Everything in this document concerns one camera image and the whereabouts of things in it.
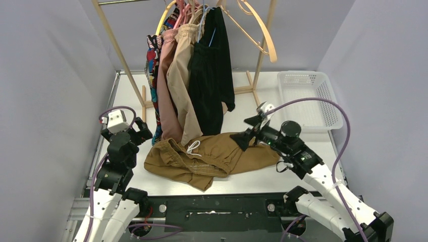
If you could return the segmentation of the brown shorts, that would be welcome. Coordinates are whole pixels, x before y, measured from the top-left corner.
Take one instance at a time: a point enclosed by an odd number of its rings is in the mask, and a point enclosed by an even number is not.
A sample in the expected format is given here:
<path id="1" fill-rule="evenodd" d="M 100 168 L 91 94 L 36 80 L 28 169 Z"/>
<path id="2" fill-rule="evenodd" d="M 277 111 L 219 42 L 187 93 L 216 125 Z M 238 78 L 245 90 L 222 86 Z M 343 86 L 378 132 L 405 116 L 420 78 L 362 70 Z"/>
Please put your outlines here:
<path id="1" fill-rule="evenodd" d="M 231 133 L 203 136 L 187 145 L 172 138 L 161 140 L 150 149 L 144 169 L 206 191 L 215 177 L 263 169 L 280 160 L 268 145 L 255 145 L 251 141 L 250 147 L 243 151 L 230 136 Z"/>

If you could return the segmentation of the white plastic basket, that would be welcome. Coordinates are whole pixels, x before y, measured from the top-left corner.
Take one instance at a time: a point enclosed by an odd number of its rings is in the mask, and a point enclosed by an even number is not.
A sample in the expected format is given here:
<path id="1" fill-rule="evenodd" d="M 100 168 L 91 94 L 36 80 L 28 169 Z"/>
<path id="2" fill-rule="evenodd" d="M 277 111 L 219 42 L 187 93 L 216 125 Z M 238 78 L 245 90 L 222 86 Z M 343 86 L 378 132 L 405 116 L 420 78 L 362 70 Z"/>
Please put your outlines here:
<path id="1" fill-rule="evenodd" d="M 337 102 L 329 77 L 316 71 L 282 71 L 277 74 L 281 103 L 315 98 L 281 108 L 276 113 L 285 120 L 297 122 L 305 132 L 327 132 L 341 129 L 341 112 L 329 100 Z"/>

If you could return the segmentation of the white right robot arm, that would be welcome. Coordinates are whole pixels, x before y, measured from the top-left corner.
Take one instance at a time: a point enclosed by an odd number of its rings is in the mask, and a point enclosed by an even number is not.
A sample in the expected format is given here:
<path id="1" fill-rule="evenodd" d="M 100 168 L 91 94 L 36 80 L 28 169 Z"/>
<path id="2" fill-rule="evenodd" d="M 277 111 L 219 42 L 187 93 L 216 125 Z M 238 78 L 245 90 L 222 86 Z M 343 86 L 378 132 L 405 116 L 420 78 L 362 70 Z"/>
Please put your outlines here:
<path id="1" fill-rule="evenodd" d="M 245 119 L 250 124 L 244 132 L 230 137 L 243 150 L 250 141 L 263 142 L 277 152 L 286 168 L 315 188 L 328 205 L 308 190 L 296 186 L 284 194 L 284 209 L 290 215 L 306 215 L 322 224 L 342 241 L 391 241 L 393 218 L 379 213 L 354 195 L 342 182 L 333 181 L 332 171 L 323 160 L 300 139 L 301 126 L 285 121 L 280 130 L 269 126 L 260 116 Z"/>

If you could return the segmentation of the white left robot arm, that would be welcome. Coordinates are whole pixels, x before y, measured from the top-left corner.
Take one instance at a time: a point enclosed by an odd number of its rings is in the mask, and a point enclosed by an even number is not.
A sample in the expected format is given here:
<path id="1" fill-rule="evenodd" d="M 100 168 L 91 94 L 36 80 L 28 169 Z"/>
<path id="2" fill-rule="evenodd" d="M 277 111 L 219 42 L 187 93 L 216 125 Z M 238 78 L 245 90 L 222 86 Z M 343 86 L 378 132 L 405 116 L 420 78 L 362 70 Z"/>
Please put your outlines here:
<path id="1" fill-rule="evenodd" d="M 146 191 L 129 188 L 138 146 L 152 138 L 147 124 L 135 118 L 139 130 L 110 117 L 101 131 L 109 145 L 90 187 L 89 206 L 74 241 L 119 241 L 133 218 L 149 210 Z"/>

